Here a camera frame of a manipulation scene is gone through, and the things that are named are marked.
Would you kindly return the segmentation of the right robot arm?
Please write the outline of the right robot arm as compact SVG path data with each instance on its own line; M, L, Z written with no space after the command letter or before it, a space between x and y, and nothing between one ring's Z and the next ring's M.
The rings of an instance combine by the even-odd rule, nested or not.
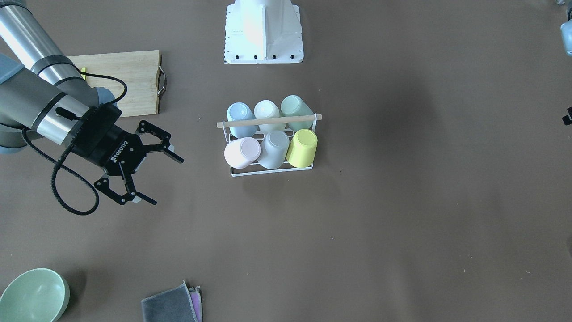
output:
M24 0L3 0L1 38L16 55L1 55L1 153L30 147L53 164L50 186L68 212L92 214L102 192L118 204L156 201L137 191L133 175L149 153L161 152L178 163L169 132L143 120L131 134L116 125L120 96L88 85L74 63L55 45ZM95 195L92 208L80 211L63 201L56 188L60 170L88 186Z

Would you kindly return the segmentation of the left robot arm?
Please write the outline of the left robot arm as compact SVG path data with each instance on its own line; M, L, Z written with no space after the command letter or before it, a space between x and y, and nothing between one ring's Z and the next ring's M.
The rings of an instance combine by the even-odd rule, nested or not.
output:
M560 27L560 34L562 35L562 41L564 45L564 52L568 57L572 56L572 20L571 18L568 19L567 22L561 25ZM570 126L572 124L572 107L567 109L567 114L562 118L563 123L566 126Z

